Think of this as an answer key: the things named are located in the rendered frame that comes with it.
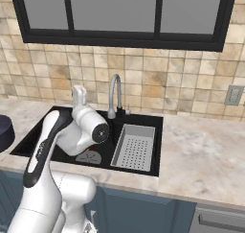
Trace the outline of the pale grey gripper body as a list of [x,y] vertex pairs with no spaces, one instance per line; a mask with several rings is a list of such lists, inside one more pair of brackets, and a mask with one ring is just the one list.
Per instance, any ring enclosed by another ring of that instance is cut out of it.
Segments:
[[74,102],[86,102],[87,101],[87,91],[81,85],[74,85],[72,91]]

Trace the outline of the black sink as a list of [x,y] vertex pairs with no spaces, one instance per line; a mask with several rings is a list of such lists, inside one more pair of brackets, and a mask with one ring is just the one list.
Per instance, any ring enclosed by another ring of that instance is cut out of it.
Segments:
[[[161,155],[161,143],[162,143],[164,118],[159,116],[148,116],[148,115],[140,115],[140,114],[129,114],[129,115],[124,114],[121,117],[116,117],[115,119],[110,120],[107,118],[106,111],[98,110],[98,114],[107,122],[107,124],[110,127],[108,138],[102,143],[92,145],[88,150],[88,151],[97,151],[100,154],[101,156],[100,164],[77,162],[76,157],[78,155],[70,156],[58,145],[55,145],[51,160],[56,162],[61,162],[61,163],[70,163],[70,164],[76,164],[82,166],[97,167],[97,168],[102,168],[107,170],[128,172],[132,174],[158,176],[159,167],[160,167],[160,155]],[[151,158],[151,167],[149,172],[141,172],[136,170],[116,168],[110,165],[124,124],[155,128],[153,154]]]

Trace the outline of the grey round sink drain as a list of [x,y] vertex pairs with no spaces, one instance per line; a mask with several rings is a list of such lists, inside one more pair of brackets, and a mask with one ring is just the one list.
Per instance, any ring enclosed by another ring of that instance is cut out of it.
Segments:
[[101,156],[97,151],[85,151],[76,157],[77,162],[100,164]]

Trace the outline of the dark pot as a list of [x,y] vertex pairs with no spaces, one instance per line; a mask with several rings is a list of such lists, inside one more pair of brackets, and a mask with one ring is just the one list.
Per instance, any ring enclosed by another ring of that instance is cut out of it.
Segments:
[[0,152],[8,149],[15,139],[11,118],[0,114]]

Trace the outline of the grey curved tap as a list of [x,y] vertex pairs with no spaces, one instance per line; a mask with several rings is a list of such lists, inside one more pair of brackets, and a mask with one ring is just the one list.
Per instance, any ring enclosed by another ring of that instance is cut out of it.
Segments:
[[[117,89],[117,109],[114,109],[114,89]],[[122,106],[122,89],[121,89],[121,77],[118,74],[115,74],[110,82],[109,87],[109,108],[107,111],[107,117],[109,119],[115,119],[117,116],[121,117],[124,114],[130,114],[130,106],[127,109],[123,109]]]

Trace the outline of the black framed window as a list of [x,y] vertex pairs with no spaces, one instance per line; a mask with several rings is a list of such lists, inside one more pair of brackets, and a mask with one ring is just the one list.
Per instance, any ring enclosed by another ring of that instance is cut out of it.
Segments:
[[220,52],[234,0],[12,0],[25,43]]

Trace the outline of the grey perforated strainer basket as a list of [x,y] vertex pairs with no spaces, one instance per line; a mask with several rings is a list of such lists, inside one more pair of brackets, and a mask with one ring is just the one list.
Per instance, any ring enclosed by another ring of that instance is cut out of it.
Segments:
[[149,172],[155,128],[124,124],[110,165]]

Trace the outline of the blue cupboard door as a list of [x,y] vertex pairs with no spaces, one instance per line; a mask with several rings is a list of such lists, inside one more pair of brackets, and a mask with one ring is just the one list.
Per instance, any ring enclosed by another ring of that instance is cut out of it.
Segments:
[[0,233],[7,233],[23,194],[23,175],[0,170]]
[[100,233],[170,233],[175,200],[98,188]]

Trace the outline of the grey dishwasher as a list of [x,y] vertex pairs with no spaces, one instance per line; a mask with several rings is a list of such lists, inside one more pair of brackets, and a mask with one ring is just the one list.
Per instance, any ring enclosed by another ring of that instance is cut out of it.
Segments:
[[189,233],[245,233],[245,211],[197,203]]

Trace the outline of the grey wall socket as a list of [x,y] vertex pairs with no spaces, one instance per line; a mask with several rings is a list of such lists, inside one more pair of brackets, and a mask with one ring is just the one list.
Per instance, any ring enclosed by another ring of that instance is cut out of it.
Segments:
[[225,105],[239,105],[244,87],[241,85],[230,85],[227,91]]

